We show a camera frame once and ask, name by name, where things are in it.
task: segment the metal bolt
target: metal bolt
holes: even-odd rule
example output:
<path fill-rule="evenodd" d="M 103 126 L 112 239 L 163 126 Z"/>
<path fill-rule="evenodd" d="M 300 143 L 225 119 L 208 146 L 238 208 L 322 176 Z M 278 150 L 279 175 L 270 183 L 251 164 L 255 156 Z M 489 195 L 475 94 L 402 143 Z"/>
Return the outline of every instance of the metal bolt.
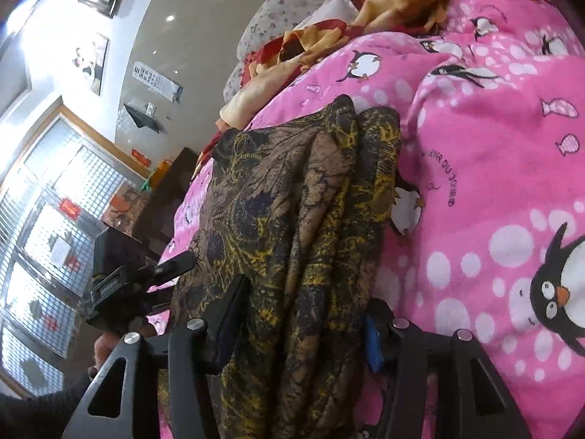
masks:
<path fill-rule="evenodd" d="M 186 323 L 186 327 L 189 330 L 194 330 L 194 331 L 198 331 L 198 330 L 203 330 L 207 327 L 207 323 L 205 320 L 203 320 L 202 318 L 191 318 L 191 320 L 189 320 Z"/>
<path fill-rule="evenodd" d="M 457 330 L 457 338 L 464 342 L 469 342 L 473 338 L 473 335 L 469 330 L 460 328 L 459 330 Z"/>
<path fill-rule="evenodd" d="M 400 330 L 404 330 L 405 328 L 408 328 L 408 326 L 410 325 L 410 322 L 407 319 L 405 319 L 403 316 L 397 316 L 392 321 L 392 325 L 394 325 L 394 327 L 396 327 L 396 328 L 400 328 Z"/>
<path fill-rule="evenodd" d="M 140 340 L 140 334 L 138 332 L 130 332 L 124 335 L 124 343 L 128 345 L 136 343 L 138 340 Z"/>

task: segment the pink bedding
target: pink bedding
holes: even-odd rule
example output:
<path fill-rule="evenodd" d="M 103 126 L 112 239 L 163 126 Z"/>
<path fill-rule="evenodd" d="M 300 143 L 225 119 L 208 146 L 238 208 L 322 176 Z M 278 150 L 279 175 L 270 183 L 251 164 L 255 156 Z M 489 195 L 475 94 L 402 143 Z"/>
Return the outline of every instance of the pink bedding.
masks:
<path fill-rule="evenodd" d="M 585 52 L 543 0 L 455 0 L 448 15 L 440 37 L 352 41 L 248 129 L 343 93 L 358 112 L 395 108 L 405 183 L 373 296 L 424 330 L 471 330 L 533 437 L 561 438 L 585 403 Z M 163 260 L 197 230 L 211 170 L 177 211 Z M 164 316 L 152 321 L 164 330 Z M 357 423 L 378 422 L 381 388 L 366 379 Z"/>

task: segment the glass pane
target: glass pane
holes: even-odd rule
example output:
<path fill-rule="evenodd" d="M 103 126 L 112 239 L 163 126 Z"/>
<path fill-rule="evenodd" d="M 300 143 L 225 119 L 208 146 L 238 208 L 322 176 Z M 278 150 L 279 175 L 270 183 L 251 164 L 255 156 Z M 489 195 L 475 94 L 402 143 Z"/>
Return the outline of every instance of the glass pane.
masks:
<path fill-rule="evenodd" d="M 40 193 L 40 187 L 20 170 L 10 179 L 10 187 L 0 202 L 0 290 L 18 235 Z"/>
<path fill-rule="evenodd" d="M 2 368 L 28 391 L 41 396 L 63 388 L 63 374 L 2 329 Z"/>
<path fill-rule="evenodd" d="M 65 121 L 58 120 L 43 135 L 24 164 L 39 180 L 48 181 L 69 161 L 80 140 L 75 130 Z"/>
<path fill-rule="evenodd" d="M 113 167 L 81 147 L 55 183 L 55 190 L 99 219 L 124 181 Z"/>
<path fill-rule="evenodd" d="M 57 237 L 71 246 L 68 262 L 63 266 L 51 262 L 51 246 Z M 83 294 L 93 267 L 94 242 L 59 211 L 50 205 L 43 206 L 24 250 L 64 286 L 79 296 Z"/>
<path fill-rule="evenodd" d="M 8 284 L 6 309 L 32 335 L 65 357 L 75 312 L 44 289 L 16 263 Z"/>

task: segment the cartoon penguin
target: cartoon penguin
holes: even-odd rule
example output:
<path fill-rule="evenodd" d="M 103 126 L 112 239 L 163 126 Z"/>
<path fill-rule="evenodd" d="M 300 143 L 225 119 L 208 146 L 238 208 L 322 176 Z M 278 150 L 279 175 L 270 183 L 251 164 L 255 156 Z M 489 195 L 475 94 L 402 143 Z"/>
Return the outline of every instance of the cartoon penguin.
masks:
<path fill-rule="evenodd" d="M 560 36 L 555 36 L 549 40 L 546 36 L 542 37 L 542 54 L 551 54 L 553 56 L 566 56 L 569 54 L 563 40 Z"/>
<path fill-rule="evenodd" d="M 585 337 L 585 236 L 561 247 L 566 230 L 564 223 L 552 238 L 545 263 L 531 281 L 530 302 L 544 327 L 585 356 L 585 348 L 577 340 Z"/>
<path fill-rule="evenodd" d="M 397 171 L 394 206 L 390 215 L 390 226 L 394 232 L 399 236 L 409 237 L 418 226 L 424 207 L 425 200 L 418 188 L 405 181 Z"/>
<path fill-rule="evenodd" d="M 485 36 L 486 34 L 499 32 L 499 28 L 494 25 L 494 23 L 489 18 L 480 16 L 479 18 L 473 18 L 471 22 L 475 28 L 473 35 L 475 36 L 476 41 L 479 37 Z"/>
<path fill-rule="evenodd" d="M 353 50 L 355 56 L 347 66 L 347 74 L 337 82 L 343 82 L 347 78 L 355 78 L 359 81 L 368 80 L 380 70 L 381 57 L 373 52 L 359 52 Z"/>
<path fill-rule="evenodd" d="M 458 64 L 439 66 L 431 71 L 434 76 L 453 76 L 468 80 L 478 87 L 483 87 L 476 79 L 497 79 L 499 76 L 486 68 L 466 68 Z"/>
<path fill-rule="evenodd" d="M 452 54 L 453 56 L 457 56 L 459 59 L 463 58 L 463 49 L 461 49 L 461 46 L 455 44 L 454 42 L 443 40 L 426 40 L 420 41 L 420 45 L 428 52 L 444 52 Z"/>

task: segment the patterned garment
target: patterned garment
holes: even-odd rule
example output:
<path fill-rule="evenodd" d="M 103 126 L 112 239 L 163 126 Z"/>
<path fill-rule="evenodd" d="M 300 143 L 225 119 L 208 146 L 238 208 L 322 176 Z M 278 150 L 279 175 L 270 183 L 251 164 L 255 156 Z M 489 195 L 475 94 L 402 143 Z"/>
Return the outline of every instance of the patterned garment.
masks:
<path fill-rule="evenodd" d="M 285 125 L 229 130 L 180 277 L 171 328 L 252 281 L 246 325 L 221 376 L 220 433 L 322 438 L 351 430 L 362 317 L 394 199 L 399 117 L 356 115 L 341 95 Z"/>

